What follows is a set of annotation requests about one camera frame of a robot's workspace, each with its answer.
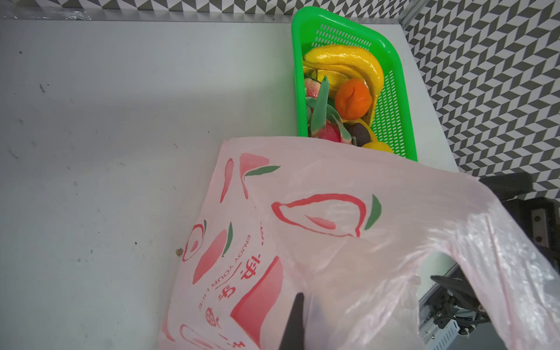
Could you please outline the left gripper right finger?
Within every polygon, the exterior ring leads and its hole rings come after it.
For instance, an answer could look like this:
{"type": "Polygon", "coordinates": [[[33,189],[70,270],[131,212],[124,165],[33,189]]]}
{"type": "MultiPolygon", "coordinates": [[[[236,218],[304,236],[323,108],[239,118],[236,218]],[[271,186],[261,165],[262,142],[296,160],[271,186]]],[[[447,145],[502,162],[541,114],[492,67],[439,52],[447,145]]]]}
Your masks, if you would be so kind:
{"type": "Polygon", "coordinates": [[[458,306],[477,313],[485,313],[486,309],[477,299],[474,289],[467,280],[451,277],[431,276],[431,280],[452,293],[458,306]]]}

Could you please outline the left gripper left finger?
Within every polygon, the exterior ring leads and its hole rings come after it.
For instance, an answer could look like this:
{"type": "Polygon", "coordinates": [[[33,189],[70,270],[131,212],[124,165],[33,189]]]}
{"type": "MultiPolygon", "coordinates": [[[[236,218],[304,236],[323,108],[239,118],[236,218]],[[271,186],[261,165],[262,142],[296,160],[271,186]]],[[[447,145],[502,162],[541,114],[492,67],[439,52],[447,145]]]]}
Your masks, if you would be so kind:
{"type": "Polygon", "coordinates": [[[303,306],[304,294],[298,293],[295,296],[279,350],[304,350],[303,306]]]}

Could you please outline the pink plastic bag fruit print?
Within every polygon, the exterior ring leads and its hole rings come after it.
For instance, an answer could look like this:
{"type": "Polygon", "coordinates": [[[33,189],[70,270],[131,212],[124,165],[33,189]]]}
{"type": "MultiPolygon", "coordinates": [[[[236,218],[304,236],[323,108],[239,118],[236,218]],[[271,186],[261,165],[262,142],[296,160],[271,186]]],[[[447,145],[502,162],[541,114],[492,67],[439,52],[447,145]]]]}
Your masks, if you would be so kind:
{"type": "Polygon", "coordinates": [[[420,349],[417,271],[462,268],[509,349],[559,348],[559,274],[475,177],[302,137],[224,142],[161,349],[420,349]]]}

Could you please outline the yellow fake mango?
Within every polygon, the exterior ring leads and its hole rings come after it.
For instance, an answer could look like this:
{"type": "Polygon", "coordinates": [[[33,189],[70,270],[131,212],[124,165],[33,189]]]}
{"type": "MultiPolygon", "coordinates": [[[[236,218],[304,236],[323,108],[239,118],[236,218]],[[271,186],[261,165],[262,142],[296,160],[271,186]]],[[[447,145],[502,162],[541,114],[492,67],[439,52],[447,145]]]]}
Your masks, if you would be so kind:
{"type": "Polygon", "coordinates": [[[362,148],[367,148],[367,149],[371,149],[371,150],[378,150],[378,151],[392,153],[392,154],[394,153],[389,145],[387,145],[387,144],[385,144],[385,143],[383,143],[383,142],[381,142],[377,139],[376,135],[373,133],[371,128],[368,126],[368,124],[366,124],[362,119],[358,119],[357,121],[362,126],[365,127],[365,129],[368,132],[369,137],[370,137],[369,143],[364,143],[362,145],[362,148]]]}

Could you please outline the orange fake fruit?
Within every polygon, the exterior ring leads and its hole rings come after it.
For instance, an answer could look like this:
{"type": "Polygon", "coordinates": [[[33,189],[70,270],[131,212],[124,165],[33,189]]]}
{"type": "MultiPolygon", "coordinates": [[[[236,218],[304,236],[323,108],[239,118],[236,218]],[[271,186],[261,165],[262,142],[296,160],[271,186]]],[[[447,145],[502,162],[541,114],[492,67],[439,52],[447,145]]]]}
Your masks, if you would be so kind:
{"type": "Polygon", "coordinates": [[[373,104],[367,85],[354,78],[344,83],[335,95],[335,109],[344,120],[364,117],[373,104]]]}

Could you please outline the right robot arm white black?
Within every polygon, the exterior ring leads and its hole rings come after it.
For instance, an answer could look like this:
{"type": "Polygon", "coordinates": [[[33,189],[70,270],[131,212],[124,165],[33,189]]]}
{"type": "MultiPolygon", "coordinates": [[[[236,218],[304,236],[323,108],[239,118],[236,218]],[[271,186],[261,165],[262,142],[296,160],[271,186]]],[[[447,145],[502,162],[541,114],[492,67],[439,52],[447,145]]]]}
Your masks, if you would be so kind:
{"type": "Polygon", "coordinates": [[[559,202],[550,198],[520,199],[533,191],[526,172],[483,176],[479,179],[500,199],[533,244],[559,270],[559,202]]]}

